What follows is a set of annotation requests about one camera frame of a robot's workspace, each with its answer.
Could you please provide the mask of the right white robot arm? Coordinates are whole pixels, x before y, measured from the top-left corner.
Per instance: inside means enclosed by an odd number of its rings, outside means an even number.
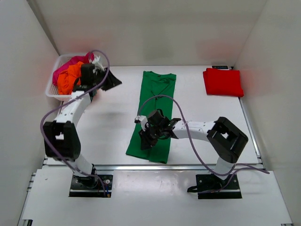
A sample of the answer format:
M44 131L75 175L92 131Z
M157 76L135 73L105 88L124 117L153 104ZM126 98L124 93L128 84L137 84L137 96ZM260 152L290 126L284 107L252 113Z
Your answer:
M181 118L168 119L160 109L150 115L138 115L135 124L139 127L141 149L157 145L160 139L186 139L209 142L219 158L213 169L211 184L223 188L234 169L242 151L248 143L247 135L225 117L216 121L185 121Z

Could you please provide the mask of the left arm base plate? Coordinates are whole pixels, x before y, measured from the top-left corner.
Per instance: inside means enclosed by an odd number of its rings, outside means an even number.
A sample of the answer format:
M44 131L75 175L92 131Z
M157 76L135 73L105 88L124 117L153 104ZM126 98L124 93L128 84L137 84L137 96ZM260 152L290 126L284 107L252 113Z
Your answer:
M113 174L98 174L100 180L72 176L69 197L111 198Z

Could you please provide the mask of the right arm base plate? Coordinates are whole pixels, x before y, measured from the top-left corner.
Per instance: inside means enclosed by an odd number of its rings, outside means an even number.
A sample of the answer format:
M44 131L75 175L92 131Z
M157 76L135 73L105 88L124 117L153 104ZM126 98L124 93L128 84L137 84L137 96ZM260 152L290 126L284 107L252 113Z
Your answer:
M213 174L197 174L196 185L187 189L188 193L197 193L199 200L242 199L237 175L228 175L221 180Z

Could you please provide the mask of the green t shirt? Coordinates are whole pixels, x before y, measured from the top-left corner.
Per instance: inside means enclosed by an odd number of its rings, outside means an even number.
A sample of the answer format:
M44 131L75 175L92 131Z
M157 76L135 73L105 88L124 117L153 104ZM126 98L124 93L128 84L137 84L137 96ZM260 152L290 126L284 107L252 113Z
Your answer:
M166 97L161 97L161 95L173 97L175 84L175 74L157 74L152 71L144 71L139 107L141 107L147 99L153 96L157 97L148 101L148 103L140 111L140 114L147 116L153 110L161 109L163 114L170 119L172 116L173 102ZM141 126L136 125L126 151L126 155L148 160L150 162L166 164L169 156L171 139L160 139L153 148L142 150L141 139L139 137L140 130Z

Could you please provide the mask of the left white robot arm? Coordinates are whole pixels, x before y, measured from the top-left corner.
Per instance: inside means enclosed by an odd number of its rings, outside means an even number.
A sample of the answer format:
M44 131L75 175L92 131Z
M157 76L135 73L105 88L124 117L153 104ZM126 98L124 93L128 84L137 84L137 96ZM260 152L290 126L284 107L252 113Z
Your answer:
M71 83L71 98L59 115L43 124L46 156L65 163L76 179L88 188L101 183L94 164L81 154L81 143L76 130L85 109L92 103L99 89L108 91L122 82L110 71L95 64L78 66L78 76Z

